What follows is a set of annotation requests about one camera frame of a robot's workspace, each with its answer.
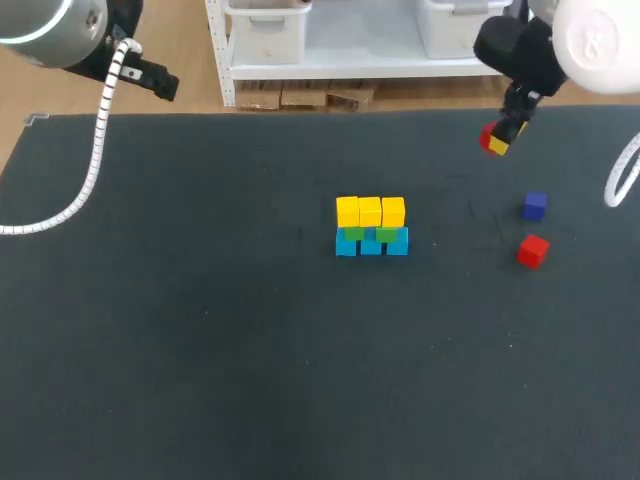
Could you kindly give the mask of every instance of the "dark gray table mat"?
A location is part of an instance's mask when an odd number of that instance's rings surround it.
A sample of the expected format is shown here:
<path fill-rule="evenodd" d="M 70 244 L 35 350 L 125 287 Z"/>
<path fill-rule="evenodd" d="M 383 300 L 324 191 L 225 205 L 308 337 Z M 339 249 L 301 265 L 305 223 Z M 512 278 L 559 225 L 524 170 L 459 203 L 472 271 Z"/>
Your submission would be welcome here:
<path fill-rule="evenodd" d="M 543 109 L 505 159 L 493 118 L 112 118 L 85 209 L 0 238 L 0 478 L 635 478 L 640 193 L 602 191 L 640 110 Z M 0 221 L 75 196 L 92 126 L 25 130 Z M 404 196 L 410 257 L 336 259 L 339 195 Z"/>

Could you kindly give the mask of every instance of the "plastic storage bin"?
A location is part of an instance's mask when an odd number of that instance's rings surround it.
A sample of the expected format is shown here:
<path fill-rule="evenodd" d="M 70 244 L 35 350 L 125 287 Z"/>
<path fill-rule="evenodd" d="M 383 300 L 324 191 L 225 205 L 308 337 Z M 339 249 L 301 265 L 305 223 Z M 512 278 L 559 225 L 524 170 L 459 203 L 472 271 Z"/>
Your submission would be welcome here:
<path fill-rule="evenodd" d="M 235 32 L 234 55 L 238 55 L 243 63 L 277 65 L 301 63 L 304 60 L 307 16 L 311 11 L 311 2 L 229 2 L 225 5 L 225 12 L 231 17 Z"/>
<path fill-rule="evenodd" d="M 429 58 L 473 57 L 473 44 L 489 17 L 513 0 L 418 0 L 418 25 Z"/>

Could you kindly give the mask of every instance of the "white shelf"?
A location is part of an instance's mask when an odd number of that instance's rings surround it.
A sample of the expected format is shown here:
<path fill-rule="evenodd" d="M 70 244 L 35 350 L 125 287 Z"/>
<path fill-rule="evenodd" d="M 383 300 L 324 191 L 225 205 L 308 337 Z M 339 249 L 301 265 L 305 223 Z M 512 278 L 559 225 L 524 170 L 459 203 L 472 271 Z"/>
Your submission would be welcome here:
<path fill-rule="evenodd" d="M 314 0 L 305 61 L 250 65 L 236 52 L 234 80 L 408 78 L 496 75 L 476 58 L 426 57 L 417 0 Z"/>

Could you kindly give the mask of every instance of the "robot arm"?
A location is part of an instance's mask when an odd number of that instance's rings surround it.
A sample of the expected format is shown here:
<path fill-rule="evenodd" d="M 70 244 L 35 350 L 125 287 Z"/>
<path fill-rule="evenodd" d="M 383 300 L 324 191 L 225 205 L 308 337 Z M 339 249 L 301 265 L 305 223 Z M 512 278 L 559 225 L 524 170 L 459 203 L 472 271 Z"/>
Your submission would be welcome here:
<path fill-rule="evenodd" d="M 505 94 L 500 121 L 481 136 L 490 153 L 504 155 L 518 138 L 543 96 L 553 96 L 567 77 L 596 93 L 640 91 L 640 2 L 637 0 L 531 0 L 536 17 L 490 18 L 474 50 L 477 57 L 513 83 Z M 640 176 L 640 159 L 618 185 L 640 148 L 638 134 L 615 163 L 605 187 L 605 203 L 617 207 Z"/>
<path fill-rule="evenodd" d="M 119 41 L 133 38 L 142 0 L 0 0 L 0 45 L 30 62 L 104 81 Z M 178 78 L 131 52 L 121 79 L 172 101 Z"/>
<path fill-rule="evenodd" d="M 172 101 L 179 80 L 142 60 L 131 37 L 142 0 L 0 0 L 0 44 L 36 65 L 64 68 L 104 82 L 91 160 L 82 188 L 60 213 L 27 225 L 0 225 L 0 235 L 30 235 L 61 225 L 86 204 L 98 180 L 111 102 L 119 80 Z"/>

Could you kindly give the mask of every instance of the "cube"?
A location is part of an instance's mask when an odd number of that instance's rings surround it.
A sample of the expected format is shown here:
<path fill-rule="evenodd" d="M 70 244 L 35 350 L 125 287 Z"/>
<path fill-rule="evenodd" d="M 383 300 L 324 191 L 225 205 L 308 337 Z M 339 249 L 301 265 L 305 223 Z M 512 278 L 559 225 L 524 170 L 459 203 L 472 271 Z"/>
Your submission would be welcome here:
<path fill-rule="evenodd" d="M 387 245 L 387 255 L 409 255 L 409 229 L 407 227 L 398 228 L 396 242 Z"/>
<path fill-rule="evenodd" d="M 482 129 L 482 133 L 480 134 L 480 146 L 491 155 L 495 155 L 495 152 L 489 148 L 489 145 L 491 144 L 493 129 L 497 124 L 498 122 L 491 122 L 488 125 L 485 125 Z"/>
<path fill-rule="evenodd" d="M 360 204 L 360 226 L 379 227 L 382 224 L 382 204 L 380 197 L 358 199 Z"/>
<path fill-rule="evenodd" d="M 404 227 L 404 198 L 388 197 L 382 199 L 382 226 L 386 228 Z"/>
<path fill-rule="evenodd" d="M 376 241 L 380 243 L 395 243 L 398 238 L 397 228 L 376 228 Z"/>
<path fill-rule="evenodd" d="M 546 193 L 529 192 L 524 198 L 522 216 L 527 220 L 539 222 L 547 211 L 549 196 Z"/>
<path fill-rule="evenodd" d="M 535 235 L 529 235 L 518 252 L 518 262 L 529 268 L 538 268 L 549 251 L 550 243 Z"/>
<path fill-rule="evenodd" d="M 358 227 L 360 225 L 360 204 L 358 197 L 336 198 L 338 227 Z"/>
<path fill-rule="evenodd" d="M 382 255 L 382 244 L 376 241 L 376 229 L 367 228 L 364 231 L 364 240 L 360 242 L 361 255 Z"/>
<path fill-rule="evenodd" d="M 338 228 L 336 233 L 336 257 L 355 257 L 358 242 L 349 241 L 344 237 L 344 229 Z"/>
<path fill-rule="evenodd" d="M 348 242 L 359 242 L 364 240 L 364 228 L 349 227 L 344 229 L 344 238 Z"/>

